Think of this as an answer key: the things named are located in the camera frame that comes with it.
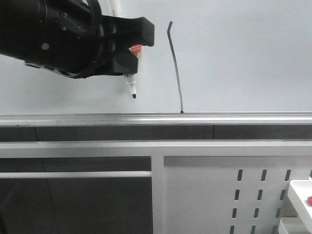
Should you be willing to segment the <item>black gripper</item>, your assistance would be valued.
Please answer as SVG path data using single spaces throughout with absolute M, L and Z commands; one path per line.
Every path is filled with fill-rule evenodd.
M 0 53 L 69 78 L 136 74 L 130 48 L 154 44 L 153 23 L 103 15 L 96 0 L 0 3 Z

